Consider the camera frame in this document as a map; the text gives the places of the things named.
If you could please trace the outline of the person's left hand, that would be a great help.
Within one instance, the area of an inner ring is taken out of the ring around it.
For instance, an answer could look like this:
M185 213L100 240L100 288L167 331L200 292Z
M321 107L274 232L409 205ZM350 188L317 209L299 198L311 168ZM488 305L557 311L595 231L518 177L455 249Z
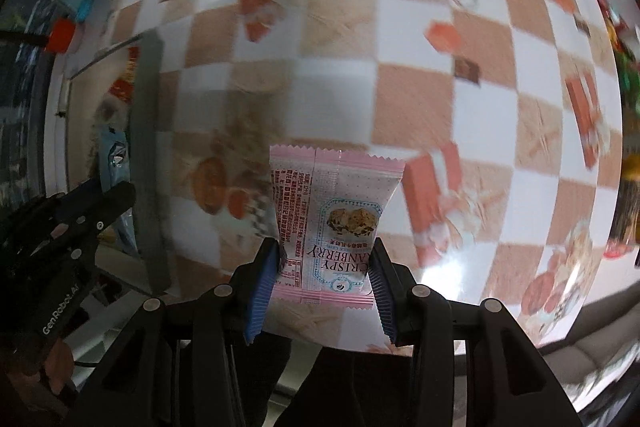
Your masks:
M58 339L37 373L26 375L14 369L14 371L9 371L8 376L15 389L30 388L35 387L36 384L43 384L54 395L59 395L72 380L74 367L72 349L62 339Z

